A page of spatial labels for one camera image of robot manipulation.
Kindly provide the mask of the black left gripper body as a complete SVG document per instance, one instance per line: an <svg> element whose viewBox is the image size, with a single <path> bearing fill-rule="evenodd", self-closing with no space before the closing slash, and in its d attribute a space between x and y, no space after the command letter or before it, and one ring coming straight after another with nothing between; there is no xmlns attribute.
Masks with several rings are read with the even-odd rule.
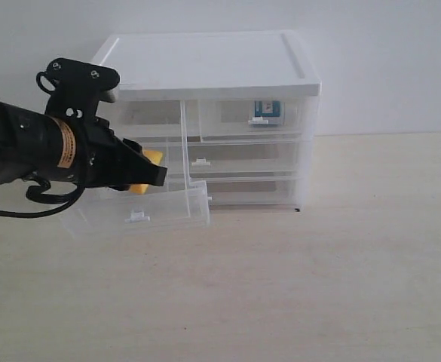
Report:
<svg viewBox="0 0 441 362"><path fill-rule="evenodd" d="M70 118L69 126L78 145L74 166L77 181L83 175L82 184L86 189L102 188L104 178L116 176L121 140L104 124L87 124Z"/></svg>

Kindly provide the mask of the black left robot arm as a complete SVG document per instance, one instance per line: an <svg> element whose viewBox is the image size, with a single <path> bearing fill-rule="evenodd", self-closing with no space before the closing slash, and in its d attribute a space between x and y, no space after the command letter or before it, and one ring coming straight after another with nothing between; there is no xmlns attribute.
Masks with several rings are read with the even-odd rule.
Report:
<svg viewBox="0 0 441 362"><path fill-rule="evenodd" d="M81 173L88 189L124 191L162 186L167 169L116 137L104 118L66 120L0 102L0 185L31 176L78 185Z"/></svg>

